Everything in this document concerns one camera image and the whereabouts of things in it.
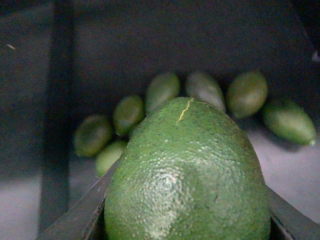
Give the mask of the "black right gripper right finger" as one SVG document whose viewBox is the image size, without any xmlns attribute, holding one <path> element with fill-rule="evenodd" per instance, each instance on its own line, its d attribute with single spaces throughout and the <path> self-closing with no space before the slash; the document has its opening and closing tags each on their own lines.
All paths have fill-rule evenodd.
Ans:
<svg viewBox="0 0 320 240">
<path fill-rule="evenodd" d="M 320 225 L 296 210 L 271 188 L 271 240 L 320 240 Z"/>
</svg>

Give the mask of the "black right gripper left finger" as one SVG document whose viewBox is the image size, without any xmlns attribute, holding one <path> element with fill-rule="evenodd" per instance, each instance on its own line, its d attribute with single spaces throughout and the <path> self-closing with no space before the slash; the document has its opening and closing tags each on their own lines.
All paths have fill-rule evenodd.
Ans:
<svg viewBox="0 0 320 240">
<path fill-rule="evenodd" d="M 107 172 L 63 216 L 41 233 L 39 240 L 106 240 L 105 197 L 116 161 Z"/>
</svg>

